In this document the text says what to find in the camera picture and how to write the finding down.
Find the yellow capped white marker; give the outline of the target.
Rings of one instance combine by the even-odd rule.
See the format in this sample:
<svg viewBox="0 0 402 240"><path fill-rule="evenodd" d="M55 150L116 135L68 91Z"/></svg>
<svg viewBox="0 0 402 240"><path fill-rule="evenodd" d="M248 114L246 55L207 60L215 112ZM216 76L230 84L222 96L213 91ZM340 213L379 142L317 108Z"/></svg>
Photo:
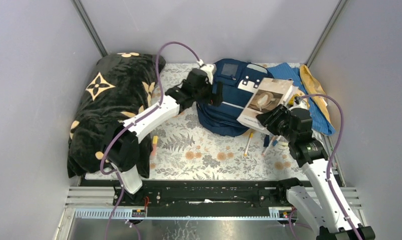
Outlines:
<svg viewBox="0 0 402 240"><path fill-rule="evenodd" d="M248 155L248 150L249 150L249 147L250 147L250 144L251 144L252 138L253 138L253 134L254 134L254 132L253 132L253 131L252 131L252 132L250 132L250 134L249 134L249 137L248 137L248 140L247 140L247 143L246 143L245 149L244 149L244 154L243 154L243 156L244 156L244 157L246 157L246 156Z"/></svg>

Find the orange capped white marker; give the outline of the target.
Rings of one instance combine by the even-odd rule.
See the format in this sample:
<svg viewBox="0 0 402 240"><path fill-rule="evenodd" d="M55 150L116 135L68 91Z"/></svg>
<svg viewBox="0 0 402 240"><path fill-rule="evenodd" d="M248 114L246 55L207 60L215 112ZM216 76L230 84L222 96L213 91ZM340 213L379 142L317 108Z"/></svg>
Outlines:
<svg viewBox="0 0 402 240"><path fill-rule="evenodd" d="M261 155L264 157L268 151L269 148L273 147L276 145L276 139L277 136L276 135L267 135L264 139L264 143L263 143L263 151L261 153Z"/></svg>

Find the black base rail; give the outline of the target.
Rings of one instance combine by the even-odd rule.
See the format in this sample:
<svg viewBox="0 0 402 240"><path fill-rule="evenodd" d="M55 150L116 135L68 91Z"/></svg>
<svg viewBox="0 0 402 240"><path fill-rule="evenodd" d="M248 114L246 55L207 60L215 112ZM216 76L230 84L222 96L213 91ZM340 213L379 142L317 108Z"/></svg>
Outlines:
<svg viewBox="0 0 402 240"><path fill-rule="evenodd" d="M141 207L148 217L270 217L270 210L290 212L283 182L226 180L145 180L136 193L113 187L113 203Z"/></svg>

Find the floral table mat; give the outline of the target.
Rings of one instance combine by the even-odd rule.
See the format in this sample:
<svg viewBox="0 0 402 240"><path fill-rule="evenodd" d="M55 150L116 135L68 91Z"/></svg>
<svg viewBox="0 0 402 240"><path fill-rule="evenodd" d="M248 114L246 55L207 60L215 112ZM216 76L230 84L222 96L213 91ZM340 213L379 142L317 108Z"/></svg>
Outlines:
<svg viewBox="0 0 402 240"><path fill-rule="evenodd" d="M248 155L243 156L250 132L253 138ZM156 156L150 160L151 180L307 179L283 139L262 156L263 133L214 134L200 125L195 106L158 126L151 136L158 136Z"/></svg>

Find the blue pikachu cloth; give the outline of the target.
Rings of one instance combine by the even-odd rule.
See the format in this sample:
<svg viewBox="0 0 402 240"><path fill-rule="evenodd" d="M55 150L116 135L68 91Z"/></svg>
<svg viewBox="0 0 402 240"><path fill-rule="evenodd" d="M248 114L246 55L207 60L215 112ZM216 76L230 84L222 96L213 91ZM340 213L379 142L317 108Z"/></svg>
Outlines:
<svg viewBox="0 0 402 240"><path fill-rule="evenodd" d="M298 89L301 90L305 95L308 95L304 85L302 84L299 68L300 67L291 67L288 63L284 62L279 65L269 67L267 70L275 79L293 80L293 85L298 87ZM308 104L310 115L313 120L312 128L315 131L320 132L324 135L333 135L336 130L331 124L330 116L325 117L321 113L320 109L313 101L313 98L308 99Z"/></svg>

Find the beige tape box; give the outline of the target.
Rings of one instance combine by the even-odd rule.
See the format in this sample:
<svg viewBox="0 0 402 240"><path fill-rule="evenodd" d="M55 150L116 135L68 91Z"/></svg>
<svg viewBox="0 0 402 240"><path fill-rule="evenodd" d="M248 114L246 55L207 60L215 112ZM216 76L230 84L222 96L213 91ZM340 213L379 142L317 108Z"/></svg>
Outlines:
<svg viewBox="0 0 402 240"><path fill-rule="evenodd" d="M237 121L252 130L270 135L271 132L256 117L273 110L280 104L287 106L290 98L298 93L298 90L299 88L291 79L264 78L258 84L258 88L254 89L252 97Z"/></svg>

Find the navy blue backpack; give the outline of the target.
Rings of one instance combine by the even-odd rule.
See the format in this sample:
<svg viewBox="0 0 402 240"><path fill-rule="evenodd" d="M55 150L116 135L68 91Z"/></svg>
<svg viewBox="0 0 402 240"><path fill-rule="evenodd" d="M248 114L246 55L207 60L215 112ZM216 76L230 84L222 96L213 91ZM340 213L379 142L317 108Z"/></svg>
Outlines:
<svg viewBox="0 0 402 240"><path fill-rule="evenodd" d="M223 101L219 106L211 103L196 105L200 125L220 136L237 137L249 130L237 118L258 89L264 78L272 78L267 68L251 62L223 58L214 63L213 89L223 85Z"/></svg>

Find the blue capped white marker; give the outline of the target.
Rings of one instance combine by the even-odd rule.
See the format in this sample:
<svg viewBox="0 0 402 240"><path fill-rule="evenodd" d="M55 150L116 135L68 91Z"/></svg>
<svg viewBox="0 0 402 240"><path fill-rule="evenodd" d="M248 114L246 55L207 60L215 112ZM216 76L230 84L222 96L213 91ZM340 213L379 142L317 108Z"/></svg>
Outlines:
<svg viewBox="0 0 402 240"><path fill-rule="evenodd" d="M272 142L273 146L276 146L278 144L278 142L280 141L281 136L277 136L276 139Z"/></svg>

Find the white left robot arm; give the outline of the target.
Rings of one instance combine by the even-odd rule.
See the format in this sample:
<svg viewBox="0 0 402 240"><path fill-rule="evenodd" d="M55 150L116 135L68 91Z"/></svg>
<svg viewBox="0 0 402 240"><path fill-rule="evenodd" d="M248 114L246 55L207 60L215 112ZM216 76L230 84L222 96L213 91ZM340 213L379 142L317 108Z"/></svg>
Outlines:
<svg viewBox="0 0 402 240"><path fill-rule="evenodd" d="M144 198L140 189L142 180L137 169L140 159L139 144L156 127L190 108L195 102L219 106L223 101L222 84L213 86L214 64L205 64L192 69L188 76L161 96L161 99L142 113L123 122L112 123L105 133L102 145L103 158L112 165L112 173L117 175L120 187L125 192L129 204L139 205Z"/></svg>

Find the pink highlighter pen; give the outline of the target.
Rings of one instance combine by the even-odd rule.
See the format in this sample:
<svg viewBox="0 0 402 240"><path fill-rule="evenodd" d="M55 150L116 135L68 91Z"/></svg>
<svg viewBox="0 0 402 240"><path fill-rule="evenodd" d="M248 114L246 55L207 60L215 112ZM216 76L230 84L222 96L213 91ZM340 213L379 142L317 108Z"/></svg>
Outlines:
<svg viewBox="0 0 402 240"><path fill-rule="evenodd" d="M150 159L154 159L156 156L157 144L158 144L158 136L155 135L155 136L153 136L153 139L152 139L152 151L150 154Z"/></svg>

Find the yellow snack bag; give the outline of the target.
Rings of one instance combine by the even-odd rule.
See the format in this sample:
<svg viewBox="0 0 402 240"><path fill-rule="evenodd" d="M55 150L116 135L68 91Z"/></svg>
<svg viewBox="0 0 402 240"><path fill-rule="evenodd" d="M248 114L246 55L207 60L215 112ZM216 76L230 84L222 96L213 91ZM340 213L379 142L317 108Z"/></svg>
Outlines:
<svg viewBox="0 0 402 240"><path fill-rule="evenodd" d="M315 77L312 76L309 68L306 65L300 66L299 71L302 84L304 85L308 94L322 94L322 95L326 94L320 82ZM327 102L324 99L324 97L314 96L313 101L316 103L321 113L326 118L328 118L329 113L327 110Z"/></svg>

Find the black floral blanket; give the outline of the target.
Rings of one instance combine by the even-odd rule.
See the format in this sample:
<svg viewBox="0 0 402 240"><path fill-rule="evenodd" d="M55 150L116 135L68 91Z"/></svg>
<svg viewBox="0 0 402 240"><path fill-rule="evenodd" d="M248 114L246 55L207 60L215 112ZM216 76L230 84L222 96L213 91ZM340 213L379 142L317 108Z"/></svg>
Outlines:
<svg viewBox="0 0 402 240"><path fill-rule="evenodd" d="M151 105L156 55L111 53L97 61L79 102L68 140L68 177L100 170L102 143L111 123L121 123Z"/></svg>

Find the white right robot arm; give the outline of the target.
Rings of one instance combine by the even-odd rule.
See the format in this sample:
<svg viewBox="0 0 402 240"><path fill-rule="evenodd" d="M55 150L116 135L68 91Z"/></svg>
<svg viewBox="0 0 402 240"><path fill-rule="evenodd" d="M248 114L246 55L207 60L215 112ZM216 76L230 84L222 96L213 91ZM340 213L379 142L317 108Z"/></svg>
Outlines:
<svg viewBox="0 0 402 240"><path fill-rule="evenodd" d="M290 155L307 176L318 199L313 200L300 181L293 177L280 181L276 201L282 206L294 206L318 240L375 239L372 227L363 225L339 185L333 183L331 160L321 142L313 137L309 110L280 104L256 118L273 135L288 140Z"/></svg>

